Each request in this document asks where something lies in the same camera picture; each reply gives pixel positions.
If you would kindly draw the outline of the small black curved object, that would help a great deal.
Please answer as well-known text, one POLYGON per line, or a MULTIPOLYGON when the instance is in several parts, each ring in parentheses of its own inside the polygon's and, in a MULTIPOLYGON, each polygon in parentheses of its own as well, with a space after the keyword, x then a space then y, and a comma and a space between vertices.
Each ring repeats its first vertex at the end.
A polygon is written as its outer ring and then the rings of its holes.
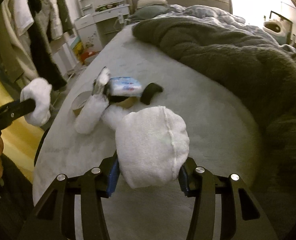
POLYGON ((164 88, 156 83, 148 84, 142 92, 140 97, 141 103, 149 105, 157 93, 162 93, 164 88))

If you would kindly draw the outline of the grey bed mattress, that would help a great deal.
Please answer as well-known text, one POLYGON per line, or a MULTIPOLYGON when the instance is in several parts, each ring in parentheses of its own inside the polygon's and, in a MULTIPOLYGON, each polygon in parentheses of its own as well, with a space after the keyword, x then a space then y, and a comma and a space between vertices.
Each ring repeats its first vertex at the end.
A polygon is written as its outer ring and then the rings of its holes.
MULTIPOLYGON (((140 42, 126 27, 79 76, 59 109, 42 144, 34 170, 33 200, 38 202, 58 174, 75 177, 98 166, 115 152, 115 132, 99 122, 92 133, 74 128, 72 103, 92 88, 94 79, 107 67, 112 76, 129 76, 144 85, 156 83, 163 91, 150 105, 136 103, 131 132, 151 125, 151 154, 161 142, 171 142, 170 112, 187 128, 189 155, 214 174, 238 174, 247 185, 254 182, 262 157, 261 138, 254 119, 240 100, 218 83, 173 60, 156 47, 140 42)), ((123 177, 116 191, 102 201, 111 239, 185 239, 194 199, 184 195, 178 181, 163 186, 132 189, 123 177)))

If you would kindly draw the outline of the red bag on floor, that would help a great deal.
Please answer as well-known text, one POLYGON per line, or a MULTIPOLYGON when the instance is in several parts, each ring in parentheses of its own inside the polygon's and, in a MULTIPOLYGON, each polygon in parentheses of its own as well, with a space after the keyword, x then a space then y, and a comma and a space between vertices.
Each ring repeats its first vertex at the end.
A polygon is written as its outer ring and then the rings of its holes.
POLYGON ((80 55, 81 63, 83 65, 89 65, 97 56, 98 52, 95 51, 86 51, 80 55))

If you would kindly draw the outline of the colourful picture book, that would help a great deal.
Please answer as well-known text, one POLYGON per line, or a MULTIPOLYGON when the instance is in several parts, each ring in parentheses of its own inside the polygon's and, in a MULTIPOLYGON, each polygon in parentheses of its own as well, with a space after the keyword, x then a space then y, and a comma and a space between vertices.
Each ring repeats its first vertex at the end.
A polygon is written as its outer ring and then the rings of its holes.
POLYGON ((70 45, 75 57, 82 63, 81 55, 83 54, 84 47, 79 36, 77 36, 70 45))

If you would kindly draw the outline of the hanging clothes on rack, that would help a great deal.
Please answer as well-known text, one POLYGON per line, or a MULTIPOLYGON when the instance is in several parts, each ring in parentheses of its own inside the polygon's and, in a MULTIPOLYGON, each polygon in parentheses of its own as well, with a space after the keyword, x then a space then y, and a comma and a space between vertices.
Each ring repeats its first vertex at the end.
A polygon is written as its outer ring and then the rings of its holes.
POLYGON ((42 77, 67 85, 53 55, 73 33, 65 0, 0 0, 0 79, 19 89, 42 77))

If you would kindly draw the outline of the blue white tissue packet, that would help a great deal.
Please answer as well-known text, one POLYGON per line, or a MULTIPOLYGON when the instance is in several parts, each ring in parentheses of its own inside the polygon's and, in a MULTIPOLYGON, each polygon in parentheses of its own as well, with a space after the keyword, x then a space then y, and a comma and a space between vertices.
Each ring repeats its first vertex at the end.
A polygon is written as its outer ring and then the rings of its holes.
POLYGON ((109 81, 112 96, 139 97, 143 90, 141 83, 132 77, 113 77, 109 81))

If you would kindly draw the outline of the dark grey fluffy blanket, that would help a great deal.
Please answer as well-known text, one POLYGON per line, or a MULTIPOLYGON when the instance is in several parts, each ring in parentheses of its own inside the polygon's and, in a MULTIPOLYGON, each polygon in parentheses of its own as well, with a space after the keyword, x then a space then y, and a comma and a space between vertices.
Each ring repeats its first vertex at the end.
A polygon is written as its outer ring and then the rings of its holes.
POLYGON ((193 18, 145 20, 132 33, 237 96, 261 130, 273 178, 296 185, 296 53, 193 18))

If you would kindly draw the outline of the white dressing table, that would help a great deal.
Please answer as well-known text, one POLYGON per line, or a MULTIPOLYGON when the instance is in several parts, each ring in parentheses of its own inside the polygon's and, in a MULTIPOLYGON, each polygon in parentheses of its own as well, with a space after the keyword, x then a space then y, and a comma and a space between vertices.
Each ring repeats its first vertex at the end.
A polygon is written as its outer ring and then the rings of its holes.
POLYGON ((119 13, 126 19, 129 12, 129 5, 126 0, 77 0, 82 16, 75 20, 76 31, 86 49, 95 52, 101 51, 108 42, 121 31, 115 20, 119 13))

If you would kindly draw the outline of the grey green pillow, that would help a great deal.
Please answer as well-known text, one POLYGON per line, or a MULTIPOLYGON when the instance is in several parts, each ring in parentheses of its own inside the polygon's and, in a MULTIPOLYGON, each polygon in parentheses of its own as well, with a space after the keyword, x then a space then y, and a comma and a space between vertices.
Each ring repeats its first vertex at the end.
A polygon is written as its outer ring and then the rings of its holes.
POLYGON ((165 7, 163 5, 149 5, 147 7, 138 9, 136 12, 128 17, 128 20, 130 24, 138 23, 144 20, 152 19, 162 14, 166 14, 171 11, 171 7, 165 7))

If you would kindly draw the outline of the beige pillow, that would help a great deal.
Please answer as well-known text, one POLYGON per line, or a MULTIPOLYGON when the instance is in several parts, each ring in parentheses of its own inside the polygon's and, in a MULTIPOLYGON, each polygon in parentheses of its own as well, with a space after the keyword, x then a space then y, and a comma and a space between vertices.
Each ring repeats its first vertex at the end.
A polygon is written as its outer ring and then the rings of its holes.
POLYGON ((151 5, 168 5, 167 0, 139 0, 137 2, 137 9, 151 5))

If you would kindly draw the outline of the white cat bed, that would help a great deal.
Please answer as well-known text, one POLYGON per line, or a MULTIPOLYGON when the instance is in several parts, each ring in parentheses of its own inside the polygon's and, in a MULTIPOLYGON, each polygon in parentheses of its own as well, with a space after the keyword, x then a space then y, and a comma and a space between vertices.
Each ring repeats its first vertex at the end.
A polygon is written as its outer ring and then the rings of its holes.
POLYGON ((263 30, 270 34, 279 44, 287 43, 287 31, 280 21, 265 21, 263 30))

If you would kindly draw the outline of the blue white patterned duvet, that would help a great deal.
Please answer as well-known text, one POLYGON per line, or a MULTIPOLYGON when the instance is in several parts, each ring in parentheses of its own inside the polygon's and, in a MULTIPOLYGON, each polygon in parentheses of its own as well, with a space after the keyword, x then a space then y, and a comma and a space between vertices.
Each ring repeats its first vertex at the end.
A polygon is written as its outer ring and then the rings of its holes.
POLYGON ((246 24, 244 18, 235 16, 217 7, 209 7, 206 5, 193 5, 190 7, 183 7, 181 5, 173 4, 170 5, 169 11, 167 13, 158 15, 154 17, 154 19, 165 17, 183 17, 185 19, 195 20, 198 22, 223 27, 225 29, 238 31, 245 34, 256 35, 267 39, 274 45, 277 45, 278 47, 286 51, 296 53, 296 49, 293 46, 290 46, 288 44, 279 45, 275 38, 273 38, 263 29, 254 25, 246 24))

